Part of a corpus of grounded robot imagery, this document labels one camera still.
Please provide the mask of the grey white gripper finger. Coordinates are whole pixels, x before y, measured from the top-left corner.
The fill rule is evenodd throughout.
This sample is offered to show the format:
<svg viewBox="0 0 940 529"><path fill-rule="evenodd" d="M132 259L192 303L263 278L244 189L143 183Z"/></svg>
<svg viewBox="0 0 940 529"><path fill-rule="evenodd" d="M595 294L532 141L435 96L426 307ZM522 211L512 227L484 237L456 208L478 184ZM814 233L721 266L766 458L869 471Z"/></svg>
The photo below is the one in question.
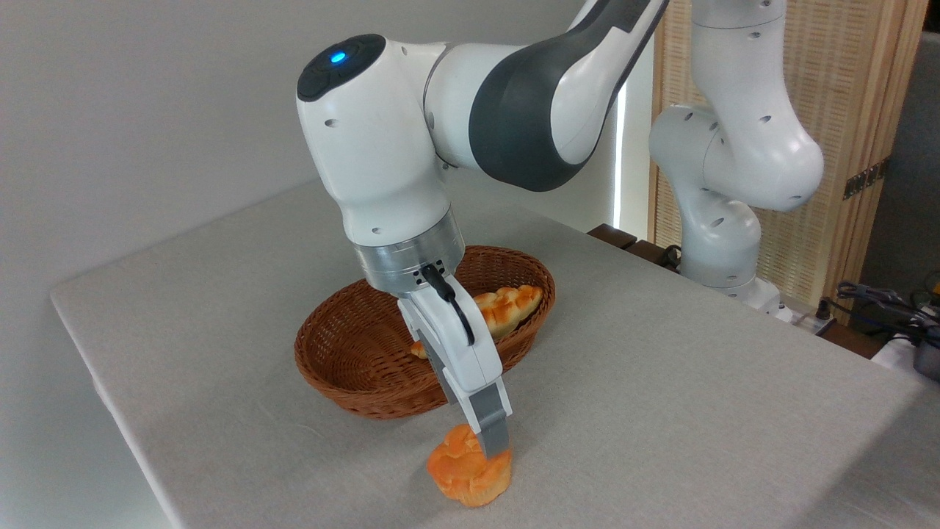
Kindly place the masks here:
<svg viewBox="0 0 940 529"><path fill-rule="evenodd" d="M501 376L474 394L460 389L460 405L484 456L499 456L510 449L507 418L513 409Z"/></svg>

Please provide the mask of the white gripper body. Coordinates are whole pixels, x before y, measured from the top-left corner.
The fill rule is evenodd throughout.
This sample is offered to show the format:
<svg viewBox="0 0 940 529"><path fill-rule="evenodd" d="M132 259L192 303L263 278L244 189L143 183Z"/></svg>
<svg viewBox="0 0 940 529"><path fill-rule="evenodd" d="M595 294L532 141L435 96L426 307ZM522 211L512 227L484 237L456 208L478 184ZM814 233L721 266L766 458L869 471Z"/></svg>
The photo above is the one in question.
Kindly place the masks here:
<svg viewBox="0 0 940 529"><path fill-rule="evenodd" d="M450 404L460 402L460 389L474 394L503 372L496 345L474 299L456 277L444 281L455 291L453 303L426 284L397 299L404 321L422 342L434 375Z"/></svg>

